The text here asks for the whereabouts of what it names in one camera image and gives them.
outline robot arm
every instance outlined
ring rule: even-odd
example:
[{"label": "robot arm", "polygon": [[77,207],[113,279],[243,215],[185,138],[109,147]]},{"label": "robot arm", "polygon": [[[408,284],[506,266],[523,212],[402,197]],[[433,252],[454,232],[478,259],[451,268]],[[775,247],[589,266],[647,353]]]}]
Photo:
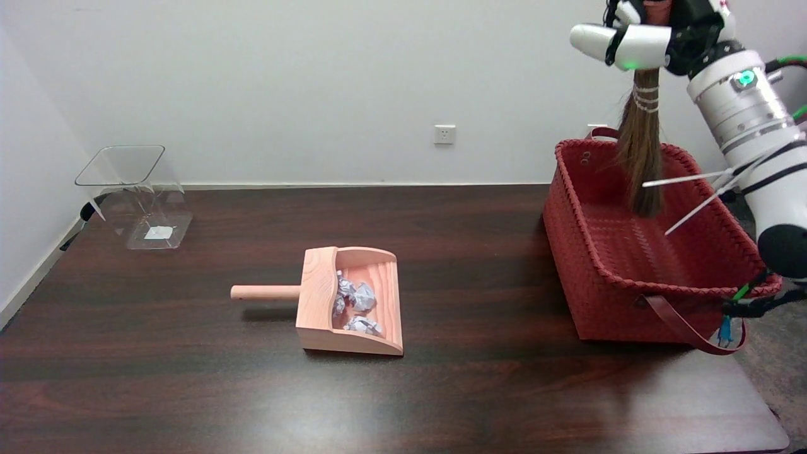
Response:
[{"label": "robot arm", "polygon": [[734,39],[725,0],[674,0],[668,27],[646,25],[639,0],[610,0],[604,23],[580,24],[571,43],[621,70],[665,68],[687,92],[754,215],[768,268],[807,286],[807,141],[767,80],[757,52]]},{"label": "robot arm", "polygon": [[697,70],[717,43],[738,46],[734,30],[725,0],[676,0],[668,27],[647,25],[641,0],[609,0],[603,24],[574,26],[570,41],[623,71],[663,67],[682,76]]}]

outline broom bristles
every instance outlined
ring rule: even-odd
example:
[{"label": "broom bristles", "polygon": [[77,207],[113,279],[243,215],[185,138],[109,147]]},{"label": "broom bristles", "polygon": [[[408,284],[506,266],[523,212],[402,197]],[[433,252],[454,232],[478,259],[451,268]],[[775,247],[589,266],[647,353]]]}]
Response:
[{"label": "broom bristles", "polygon": [[622,111],[617,159],[629,178],[631,210],[641,217],[654,217],[663,208],[662,188],[642,187],[642,183],[663,177],[659,141],[659,70],[636,71],[633,84],[633,95]]}]

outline white wall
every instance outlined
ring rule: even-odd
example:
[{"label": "white wall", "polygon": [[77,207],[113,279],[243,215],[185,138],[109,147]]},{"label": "white wall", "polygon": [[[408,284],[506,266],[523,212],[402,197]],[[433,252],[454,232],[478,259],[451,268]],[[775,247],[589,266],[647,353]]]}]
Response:
[{"label": "white wall", "polygon": [[73,179],[88,157],[0,30],[0,328],[12,301],[85,203]]},{"label": "white wall", "polygon": [[[568,43],[603,0],[4,4],[86,149],[166,145],[184,183],[547,182],[557,141],[613,122],[631,81]],[[731,5],[746,46],[807,52],[807,2]],[[666,137],[723,166],[685,85],[663,80]],[[458,125],[453,148],[435,123]]]}]

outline green indicator light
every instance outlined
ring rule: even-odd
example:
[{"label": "green indicator light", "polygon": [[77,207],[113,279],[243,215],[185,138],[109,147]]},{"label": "green indicator light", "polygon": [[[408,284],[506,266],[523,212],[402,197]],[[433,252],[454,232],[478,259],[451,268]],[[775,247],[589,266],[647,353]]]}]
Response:
[{"label": "green indicator light", "polygon": [[749,70],[742,71],[740,73],[739,77],[737,78],[737,82],[740,82],[742,84],[742,86],[746,86],[746,85],[752,83],[754,81],[755,77],[756,76],[754,75],[754,71],[749,71]]}]

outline broom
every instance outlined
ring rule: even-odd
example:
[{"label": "broom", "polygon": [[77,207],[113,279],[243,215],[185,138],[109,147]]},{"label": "broom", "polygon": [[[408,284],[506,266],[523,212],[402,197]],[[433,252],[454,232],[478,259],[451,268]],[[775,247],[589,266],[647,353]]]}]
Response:
[{"label": "broom", "polygon": [[[645,0],[647,22],[666,25],[672,0]],[[642,187],[645,181],[662,178],[659,141],[659,70],[633,73],[633,93],[625,103],[619,126],[617,159],[629,176],[631,210],[640,217],[654,217],[663,207],[661,187]]]}]

